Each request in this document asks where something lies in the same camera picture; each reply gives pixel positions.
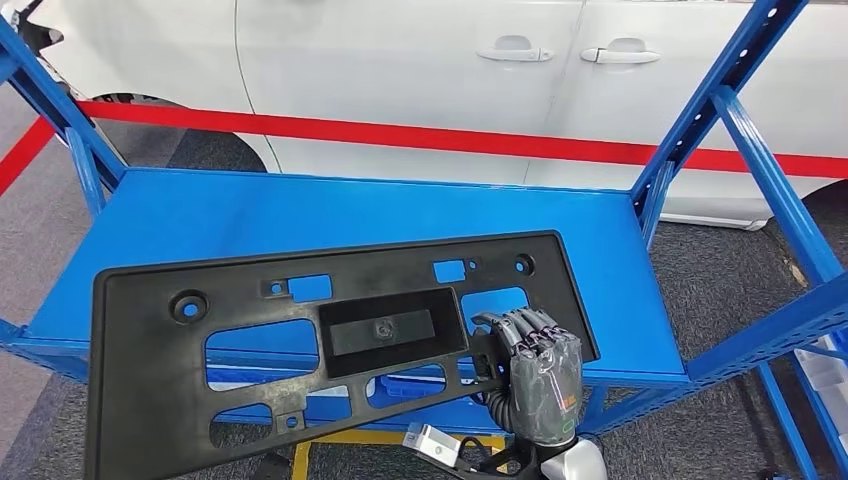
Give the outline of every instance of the white object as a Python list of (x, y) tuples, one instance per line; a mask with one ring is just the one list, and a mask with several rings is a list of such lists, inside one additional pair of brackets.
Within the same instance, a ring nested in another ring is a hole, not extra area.
[(456, 465), (459, 456), (459, 440), (430, 425), (409, 424), (403, 437), (403, 446), (416, 450), (449, 467)]
[[(11, 3), (18, 12), (28, 4)], [(87, 98), (132, 93), (211, 110), (656, 145), (749, 8), (626, 0), (43, 0), (29, 21), (61, 32), (41, 55)], [(10, 16), (8, 7), (3, 15)], [(848, 158), (846, 23), (848, 5), (808, 5), (743, 90), (743, 104), (775, 152)], [(634, 63), (643, 60), (654, 61)], [(269, 172), (629, 188), (641, 170), (239, 136)], [(735, 150), (721, 125), (701, 146)], [(789, 181), (803, 197), (835, 179)], [(662, 218), (758, 228), (771, 215), (749, 174), (684, 169)]]
[[(825, 350), (836, 350), (830, 335), (819, 338), (811, 345)], [(819, 394), (827, 413), (830, 414), (839, 432), (842, 448), (848, 452), (848, 366), (838, 358), (806, 350), (795, 350), (795, 356), (813, 390)]]

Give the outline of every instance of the square hole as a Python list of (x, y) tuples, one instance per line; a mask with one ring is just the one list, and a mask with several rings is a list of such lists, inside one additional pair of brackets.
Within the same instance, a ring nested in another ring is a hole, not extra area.
[(461, 282), (465, 280), (465, 262), (462, 260), (433, 262), (433, 272), (439, 283)]
[(329, 275), (290, 278), (288, 291), (295, 302), (314, 302), (333, 298), (333, 285)]

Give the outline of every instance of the car door handle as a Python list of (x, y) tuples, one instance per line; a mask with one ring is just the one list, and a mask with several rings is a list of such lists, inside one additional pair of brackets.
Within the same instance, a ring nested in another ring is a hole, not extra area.
[(554, 51), (533, 48), (530, 39), (524, 35), (503, 35), (495, 40), (494, 46), (477, 50), (477, 55), (507, 62), (547, 62), (554, 58)]
[(659, 60), (660, 54), (649, 50), (619, 52), (606, 48), (587, 48), (580, 52), (580, 58), (593, 63), (650, 63)]
[(507, 62), (547, 62), (554, 57), (554, 52), (547, 48), (527, 48), (520, 50), (501, 50), (499, 48), (482, 48), (477, 55), (489, 60)]

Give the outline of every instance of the blue shelf surface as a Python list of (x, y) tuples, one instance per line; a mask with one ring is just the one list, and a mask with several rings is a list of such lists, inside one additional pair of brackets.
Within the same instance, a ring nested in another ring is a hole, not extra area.
[[(562, 236), (601, 353), (586, 364), (586, 382), (687, 382), (620, 191), (133, 168), (17, 343), (84, 355), (92, 282), (109, 267), (551, 229)], [(462, 303), (497, 311), (516, 301), (505, 292)], [(288, 325), (230, 332), (209, 346), (243, 365), (314, 363), (314, 341), (304, 338), (311, 327)]]

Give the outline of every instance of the plastic wrap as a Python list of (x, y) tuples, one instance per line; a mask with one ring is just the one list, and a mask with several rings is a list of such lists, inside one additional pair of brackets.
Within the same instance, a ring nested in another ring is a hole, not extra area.
[(583, 402), (580, 339), (561, 331), (557, 340), (522, 353), (510, 361), (515, 434), (540, 445), (570, 441)]

